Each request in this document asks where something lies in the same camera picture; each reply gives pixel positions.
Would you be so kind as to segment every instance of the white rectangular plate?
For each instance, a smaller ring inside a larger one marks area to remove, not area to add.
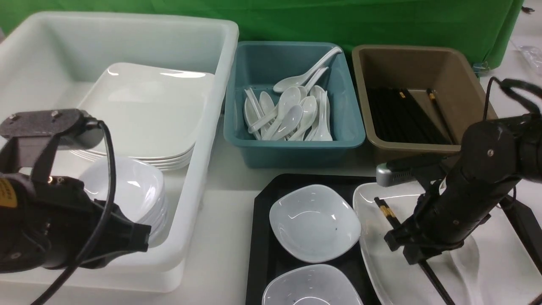
[[[418,183],[381,187],[359,186],[353,207],[362,224],[360,246],[363,260],[382,305],[444,304],[417,265],[409,265],[403,247],[391,252],[384,235],[391,225],[373,202],[385,199],[399,221],[412,215],[423,188]],[[479,281],[484,304],[528,304],[542,292],[542,276],[515,234],[504,212],[495,208],[491,218],[472,234],[480,251]],[[471,304],[448,252],[428,260],[456,304]]]

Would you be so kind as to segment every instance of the white plastic bin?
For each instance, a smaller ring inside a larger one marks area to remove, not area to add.
[[[19,111],[77,107],[116,62],[215,75],[188,171],[165,173],[169,223],[146,253],[122,256],[99,270],[78,270],[67,285],[167,292],[180,283],[235,49],[234,22],[183,16],[41,12],[0,45],[0,119]],[[78,177],[90,163],[57,154],[54,175]],[[58,271],[4,274],[0,281],[51,283]]]

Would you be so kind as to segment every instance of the yellow label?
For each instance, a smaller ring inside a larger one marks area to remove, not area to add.
[[[8,179],[0,178],[0,207],[17,207],[17,195]]]
[[[390,209],[390,208],[387,208],[385,206],[380,206],[380,210],[382,211],[382,213],[384,214],[385,217],[393,217],[395,218],[395,214],[393,213],[393,211]]]

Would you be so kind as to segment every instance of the teal plastic bin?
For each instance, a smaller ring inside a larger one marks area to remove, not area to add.
[[[365,129],[344,53],[336,55],[317,83],[328,92],[331,134],[335,141],[258,141],[247,131],[243,106],[244,89],[257,97],[267,91],[273,102],[280,95],[273,86],[281,79],[300,75],[336,45],[324,42],[245,41],[237,46],[226,92],[224,138],[239,147],[251,168],[331,167],[347,150],[365,141]]]

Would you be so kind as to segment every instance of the plastic bag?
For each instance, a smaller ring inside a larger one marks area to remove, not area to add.
[[[531,68],[533,68],[539,76],[542,76],[542,50],[532,46],[521,46],[518,49]]]

